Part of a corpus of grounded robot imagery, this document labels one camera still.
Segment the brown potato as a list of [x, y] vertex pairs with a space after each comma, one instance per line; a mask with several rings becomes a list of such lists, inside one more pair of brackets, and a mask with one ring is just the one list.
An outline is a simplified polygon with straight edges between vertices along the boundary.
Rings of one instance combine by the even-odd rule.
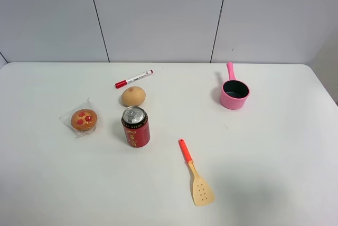
[[139, 106], [145, 101], [145, 98], [145, 91], [137, 86], [126, 89], [121, 95], [121, 101], [125, 106]]

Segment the red drink can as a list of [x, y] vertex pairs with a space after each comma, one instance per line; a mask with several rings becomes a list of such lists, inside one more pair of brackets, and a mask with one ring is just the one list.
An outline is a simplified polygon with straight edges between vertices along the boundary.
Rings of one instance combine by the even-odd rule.
[[122, 114], [121, 123], [131, 147], [140, 148], [148, 144], [151, 135], [148, 115], [144, 109], [138, 106], [126, 108]]

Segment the red and white marker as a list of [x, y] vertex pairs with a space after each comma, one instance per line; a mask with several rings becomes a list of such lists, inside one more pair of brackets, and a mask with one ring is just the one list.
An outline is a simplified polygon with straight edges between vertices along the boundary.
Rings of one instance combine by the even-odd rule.
[[145, 72], [143, 72], [141, 74], [138, 74], [136, 76], [133, 76], [131, 78], [128, 78], [126, 80], [123, 80], [123, 81], [120, 81], [120, 82], [116, 83], [115, 84], [115, 88], [117, 88], [117, 89], [121, 88], [121, 87], [123, 87], [123, 86], [125, 86], [127, 84], [133, 83], [133, 82], [135, 82], [137, 80], [140, 80], [140, 79], [145, 78], [147, 76], [150, 76], [152, 74], [153, 74], [153, 70], [147, 70], [147, 71], [145, 71]]

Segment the pink saucepan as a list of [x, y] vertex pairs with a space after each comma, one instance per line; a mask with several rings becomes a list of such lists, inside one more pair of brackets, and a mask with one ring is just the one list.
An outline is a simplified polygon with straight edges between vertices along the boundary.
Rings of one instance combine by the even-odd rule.
[[233, 63], [227, 63], [229, 80], [221, 87], [220, 103], [227, 109], [237, 110], [244, 106], [250, 95], [249, 87], [236, 79]]

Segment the wrapped fruit tart pastry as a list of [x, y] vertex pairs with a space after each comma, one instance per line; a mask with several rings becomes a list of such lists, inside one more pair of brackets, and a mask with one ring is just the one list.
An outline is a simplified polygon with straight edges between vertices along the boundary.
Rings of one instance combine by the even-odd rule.
[[67, 128], [79, 138], [92, 134], [100, 125], [99, 112], [93, 103], [86, 99], [59, 117]]

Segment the orange handled slotted spatula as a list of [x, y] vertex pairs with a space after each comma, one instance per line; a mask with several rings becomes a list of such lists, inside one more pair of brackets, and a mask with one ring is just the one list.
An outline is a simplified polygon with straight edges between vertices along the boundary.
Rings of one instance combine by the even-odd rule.
[[189, 153], [186, 143], [183, 139], [179, 140], [179, 146], [183, 157], [192, 173], [192, 197], [196, 206], [204, 206], [212, 203], [215, 200], [215, 196], [212, 188], [208, 185], [206, 180], [202, 178], [194, 165], [194, 161]]

